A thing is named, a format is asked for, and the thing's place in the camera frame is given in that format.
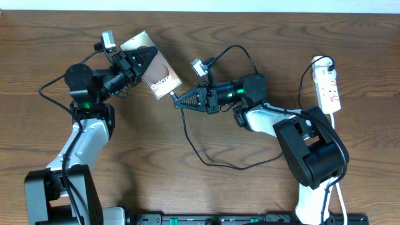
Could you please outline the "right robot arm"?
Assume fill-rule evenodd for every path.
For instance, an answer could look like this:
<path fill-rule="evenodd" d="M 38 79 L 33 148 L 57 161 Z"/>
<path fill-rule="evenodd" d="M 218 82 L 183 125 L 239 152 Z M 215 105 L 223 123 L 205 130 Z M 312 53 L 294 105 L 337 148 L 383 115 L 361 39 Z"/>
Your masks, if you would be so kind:
<path fill-rule="evenodd" d="M 267 102 L 266 78 L 249 74 L 216 84 L 213 79 L 194 86 L 174 106 L 214 114 L 230 105 L 237 125 L 277 138 L 287 165 L 299 183 L 294 222 L 326 224 L 331 188 L 346 175 L 349 154 L 322 109 L 290 110 Z"/>

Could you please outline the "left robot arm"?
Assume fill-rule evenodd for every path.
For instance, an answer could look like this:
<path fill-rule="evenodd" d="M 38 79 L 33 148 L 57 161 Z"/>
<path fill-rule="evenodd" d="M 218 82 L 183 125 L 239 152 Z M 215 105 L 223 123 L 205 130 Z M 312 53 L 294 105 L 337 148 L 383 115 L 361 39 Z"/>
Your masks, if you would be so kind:
<path fill-rule="evenodd" d="M 108 69 L 92 70 L 82 61 L 61 76 L 73 98 L 66 108 L 72 133 L 45 169 L 25 177 L 30 224 L 134 224 L 127 209 L 102 207 L 91 171 L 115 128 L 106 100 L 139 83 L 157 53 L 156 47 L 119 51 Z"/>

